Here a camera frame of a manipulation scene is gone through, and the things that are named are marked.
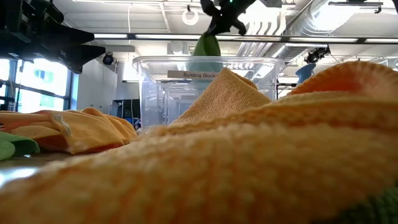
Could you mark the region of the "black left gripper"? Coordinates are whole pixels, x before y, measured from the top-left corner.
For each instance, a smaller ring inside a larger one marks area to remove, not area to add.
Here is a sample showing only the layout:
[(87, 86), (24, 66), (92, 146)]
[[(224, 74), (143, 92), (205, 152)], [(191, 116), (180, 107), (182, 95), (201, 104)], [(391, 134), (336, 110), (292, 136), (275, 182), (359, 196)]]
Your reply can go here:
[[(64, 15), (52, 1), (1, 1), (1, 58), (33, 62), (44, 58), (60, 62), (81, 74), (84, 64), (106, 49), (80, 45), (94, 40), (91, 32), (62, 25)], [(62, 44), (78, 46), (62, 50)]]

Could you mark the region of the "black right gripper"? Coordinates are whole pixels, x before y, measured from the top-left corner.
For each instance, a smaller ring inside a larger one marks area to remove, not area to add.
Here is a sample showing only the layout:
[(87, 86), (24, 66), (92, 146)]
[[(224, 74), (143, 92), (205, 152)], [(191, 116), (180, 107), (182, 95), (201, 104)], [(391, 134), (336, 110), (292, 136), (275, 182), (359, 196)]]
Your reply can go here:
[(246, 12), (255, 0), (219, 0), (218, 6), (211, 0), (200, 0), (201, 8), (205, 14), (211, 17), (207, 34), (218, 35), (230, 32), (231, 24), (237, 28), (238, 34), (244, 36), (247, 32), (246, 26), (238, 17)]

